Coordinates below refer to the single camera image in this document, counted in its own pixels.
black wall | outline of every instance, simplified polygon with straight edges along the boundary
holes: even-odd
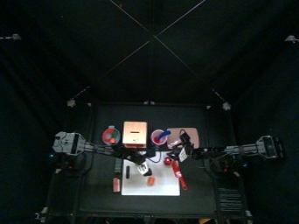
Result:
[[[247,172],[249,205],[257,223],[299,223],[299,45],[290,44],[234,104],[238,141],[254,143],[263,135],[279,137],[287,158],[258,159]]]
[[[26,59],[2,58],[0,70],[0,223],[34,223],[45,206],[53,137],[67,105]]]

wire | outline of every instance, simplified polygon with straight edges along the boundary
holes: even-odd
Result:
[[[147,159],[149,159],[151,162],[154,162],[154,163],[158,164],[158,163],[161,163],[161,161],[162,161],[162,154],[163,154],[163,153],[161,152],[161,157],[159,157],[159,160],[158,160],[158,161],[154,161],[150,157],[147,157]]]

orange box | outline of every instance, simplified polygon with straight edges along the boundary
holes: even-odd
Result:
[[[127,148],[146,148],[147,122],[125,122],[123,144]]]

blue object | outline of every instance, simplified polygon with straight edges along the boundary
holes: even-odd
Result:
[[[170,136],[173,134],[173,132],[170,131],[170,130],[167,130],[167,131],[165,131],[162,134],[161,134],[161,136],[158,137],[158,141],[161,141],[161,139],[163,138],[163,137],[166,137],[166,136]]]

red object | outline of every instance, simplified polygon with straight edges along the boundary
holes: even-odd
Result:
[[[119,178],[114,178],[114,193],[121,192]]]
[[[149,185],[153,186],[155,184],[155,178],[150,177],[149,178]]]
[[[173,171],[174,171],[175,177],[181,180],[182,189],[185,191],[187,191],[187,184],[186,184],[185,179],[183,179],[183,174],[182,174],[182,171],[181,171],[181,168],[179,168],[178,161],[173,161]]]
[[[107,130],[105,131],[105,133],[103,133],[103,140],[105,140],[105,142],[110,142],[110,139],[111,139],[111,138],[107,138],[107,135],[111,134],[111,136],[113,136],[113,133],[114,133],[114,132],[115,132],[114,129],[107,129]]]
[[[165,160],[163,160],[163,163],[166,164],[166,165],[171,165],[173,164],[173,159],[170,158],[170,157],[166,157],[165,158]]]

